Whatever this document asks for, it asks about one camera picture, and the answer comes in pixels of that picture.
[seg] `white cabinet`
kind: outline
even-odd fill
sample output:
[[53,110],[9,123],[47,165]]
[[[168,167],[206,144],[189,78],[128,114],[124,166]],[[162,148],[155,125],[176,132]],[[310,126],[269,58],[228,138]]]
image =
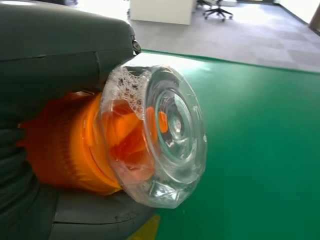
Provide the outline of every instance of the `white cabinet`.
[[195,0],[130,0],[132,20],[189,25]]

